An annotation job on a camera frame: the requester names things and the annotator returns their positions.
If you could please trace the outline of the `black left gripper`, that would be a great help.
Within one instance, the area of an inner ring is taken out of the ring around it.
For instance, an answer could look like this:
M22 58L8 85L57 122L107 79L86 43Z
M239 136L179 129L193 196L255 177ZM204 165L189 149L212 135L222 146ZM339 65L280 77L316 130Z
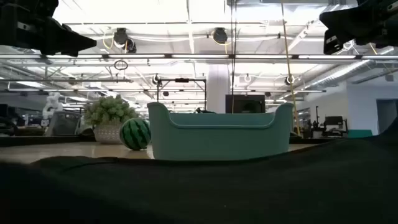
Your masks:
M2 0L1 45L77 57L97 41L52 18L58 0Z

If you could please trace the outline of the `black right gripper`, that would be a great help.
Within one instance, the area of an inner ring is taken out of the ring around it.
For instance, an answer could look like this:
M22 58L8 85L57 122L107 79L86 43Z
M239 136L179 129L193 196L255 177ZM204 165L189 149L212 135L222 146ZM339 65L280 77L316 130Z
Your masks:
M356 7L327 11L320 21L327 27L324 34L323 53L332 55L344 44L373 43L380 49L397 46L397 0L358 1Z

